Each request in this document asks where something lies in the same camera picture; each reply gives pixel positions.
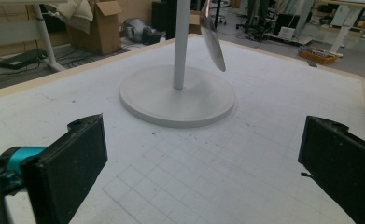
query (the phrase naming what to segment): grid pattern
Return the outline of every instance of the grid pattern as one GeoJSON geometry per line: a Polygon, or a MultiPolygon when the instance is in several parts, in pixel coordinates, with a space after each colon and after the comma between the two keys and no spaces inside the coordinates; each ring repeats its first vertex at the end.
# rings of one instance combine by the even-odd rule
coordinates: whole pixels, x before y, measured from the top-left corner
{"type": "MultiPolygon", "coordinates": [[[[1,98],[0,151],[46,146],[70,121],[103,113],[109,159],[71,223],[353,223],[300,176],[297,158],[307,115],[341,122],[365,139],[362,81],[222,49],[226,73],[211,64],[200,37],[189,39],[187,65],[223,76],[235,90],[234,110],[218,123],[163,128],[122,107],[124,78],[172,64],[174,45],[166,45],[1,98]]],[[[17,223],[33,222],[26,195],[9,207],[17,223]]]]}

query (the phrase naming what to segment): cable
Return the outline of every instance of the cable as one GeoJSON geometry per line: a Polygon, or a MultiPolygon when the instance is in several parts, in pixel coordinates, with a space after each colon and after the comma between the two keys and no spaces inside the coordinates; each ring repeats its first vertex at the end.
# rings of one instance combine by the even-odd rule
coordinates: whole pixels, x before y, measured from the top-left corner
{"type": "Polygon", "coordinates": [[[120,49],[128,49],[128,48],[136,48],[136,49],[141,49],[140,46],[136,45],[136,44],[131,44],[131,45],[126,45],[124,47],[121,47],[120,49]]]}
{"type": "Polygon", "coordinates": [[[27,5],[25,5],[25,11],[27,13],[27,20],[30,20],[30,10],[28,9],[27,5]]]}
{"type": "Polygon", "coordinates": [[[66,57],[66,56],[68,56],[68,55],[71,55],[71,54],[73,54],[73,53],[75,53],[75,52],[77,52],[77,49],[74,49],[74,50],[72,50],[71,52],[64,54],[63,56],[58,57],[56,60],[57,60],[57,61],[62,60],[64,57],[66,57]]]}
{"type": "Polygon", "coordinates": [[[8,17],[8,14],[5,12],[5,8],[1,7],[2,11],[4,12],[5,17],[7,18],[7,21],[10,21],[10,18],[8,17]]]}
{"type": "Polygon", "coordinates": [[[263,44],[272,44],[276,46],[282,46],[282,47],[289,47],[289,48],[296,48],[296,46],[289,45],[289,44],[278,44],[277,42],[274,42],[273,40],[266,40],[263,44]]]}
{"type": "Polygon", "coordinates": [[[92,58],[92,56],[94,56],[94,54],[83,56],[84,53],[86,53],[86,52],[83,52],[80,56],[77,56],[77,57],[69,57],[69,58],[62,59],[62,61],[67,60],[67,59],[74,59],[70,62],[63,63],[62,65],[67,65],[69,68],[73,68],[73,67],[77,67],[82,64],[85,64],[85,63],[95,62],[95,60],[92,58]]]}
{"type": "Polygon", "coordinates": [[[220,31],[217,31],[218,34],[222,34],[222,35],[237,35],[238,32],[234,33],[234,34],[226,34],[226,33],[223,33],[223,32],[220,32],[220,31]]]}
{"type": "Polygon", "coordinates": [[[246,35],[245,33],[239,33],[238,35],[236,35],[235,37],[238,38],[238,39],[247,39],[247,40],[250,40],[250,41],[254,41],[254,42],[258,42],[259,44],[255,47],[251,47],[251,48],[258,48],[260,47],[261,45],[261,42],[262,42],[262,39],[258,40],[256,39],[255,37],[257,37],[258,35],[246,35]]]}
{"type": "Polygon", "coordinates": [[[67,58],[58,58],[57,59],[57,61],[58,62],[61,62],[61,61],[65,61],[65,60],[70,60],[70,59],[79,59],[79,58],[85,58],[85,57],[91,57],[91,56],[94,56],[94,54],[90,54],[90,55],[84,55],[86,52],[82,52],[82,53],[80,53],[80,55],[78,55],[78,56],[71,56],[71,57],[67,57],[67,58]]]}
{"type": "MultiPolygon", "coordinates": [[[[36,52],[37,54],[39,54],[39,46],[37,44],[37,40],[35,41],[36,43],[36,52]]],[[[35,70],[37,68],[39,68],[41,62],[40,62],[40,58],[38,57],[38,61],[37,61],[37,66],[34,67],[34,68],[28,68],[28,64],[25,66],[25,69],[24,70],[21,70],[21,71],[17,71],[17,72],[5,72],[5,73],[0,73],[0,76],[11,76],[11,75],[16,75],[16,74],[19,74],[19,73],[23,73],[23,72],[28,72],[28,71],[32,71],[32,70],[35,70]]]]}

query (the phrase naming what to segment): white desk leg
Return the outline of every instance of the white desk leg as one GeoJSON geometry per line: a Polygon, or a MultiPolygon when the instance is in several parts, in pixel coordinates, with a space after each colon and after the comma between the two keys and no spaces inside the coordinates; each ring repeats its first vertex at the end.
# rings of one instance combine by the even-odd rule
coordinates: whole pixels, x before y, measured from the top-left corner
{"type": "Polygon", "coordinates": [[[39,30],[40,36],[42,37],[46,45],[46,53],[48,54],[48,60],[49,60],[48,67],[57,72],[65,70],[64,67],[62,67],[59,63],[56,62],[56,58],[54,57],[53,48],[50,42],[48,29],[46,28],[45,20],[43,19],[39,5],[34,5],[34,11],[36,14],[37,28],[39,30]]]}
{"type": "Polygon", "coordinates": [[[361,9],[362,9],[361,7],[350,6],[350,11],[348,12],[347,17],[344,20],[343,26],[340,28],[339,34],[337,34],[336,40],[334,41],[333,45],[330,48],[331,53],[340,55],[337,53],[337,50],[339,49],[340,45],[342,45],[344,38],[348,35],[348,31],[351,29],[351,27],[354,25],[354,22],[357,20],[358,16],[357,11],[361,9]]]}

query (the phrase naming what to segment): floor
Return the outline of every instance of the floor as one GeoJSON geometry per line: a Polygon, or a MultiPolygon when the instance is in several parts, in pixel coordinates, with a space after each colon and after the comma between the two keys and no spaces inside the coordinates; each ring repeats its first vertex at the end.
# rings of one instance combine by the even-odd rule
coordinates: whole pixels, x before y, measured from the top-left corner
{"type": "MultiPolygon", "coordinates": [[[[218,23],[219,39],[305,61],[304,58],[299,57],[298,46],[296,45],[272,39],[264,39],[259,42],[246,36],[242,30],[237,30],[235,25],[246,21],[246,18],[237,15],[237,11],[236,8],[231,7],[223,7],[220,10],[222,22],[218,23]]],[[[337,31],[307,23],[302,34],[311,36],[314,39],[314,41],[309,44],[310,46],[330,49],[329,43],[335,39],[337,31]]],[[[365,78],[365,38],[360,38],[359,36],[360,33],[349,35],[344,40],[344,47],[339,49],[339,53],[344,55],[343,58],[338,59],[335,63],[327,64],[326,66],[357,74],[365,78]]],[[[115,52],[112,55],[141,47],[142,45],[139,46],[134,43],[128,43],[127,45],[124,45],[120,51],[115,52]]],[[[89,52],[73,49],[69,45],[56,47],[54,48],[54,51],[57,61],[65,68],[79,66],[84,63],[90,63],[101,60],[104,57],[112,56],[94,55],[89,52]]],[[[0,68],[0,89],[33,78],[47,76],[51,73],[52,72],[44,63],[31,64],[25,69],[23,68],[18,71],[0,68]]]]}

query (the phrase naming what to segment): white pole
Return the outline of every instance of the white pole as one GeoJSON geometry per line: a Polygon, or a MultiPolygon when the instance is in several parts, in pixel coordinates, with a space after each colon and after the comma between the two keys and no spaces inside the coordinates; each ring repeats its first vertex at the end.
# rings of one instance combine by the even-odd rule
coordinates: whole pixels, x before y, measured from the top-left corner
{"type": "Polygon", "coordinates": [[[36,14],[37,28],[42,37],[43,42],[45,42],[46,53],[48,54],[48,66],[54,69],[57,72],[65,70],[60,64],[56,62],[56,58],[54,56],[53,48],[51,46],[50,37],[48,33],[48,29],[46,28],[45,20],[43,19],[42,12],[40,11],[39,5],[34,5],[34,11],[36,14]]]}
{"type": "Polygon", "coordinates": [[[188,43],[190,0],[177,0],[174,89],[182,90],[185,75],[186,46],[188,43]]]}

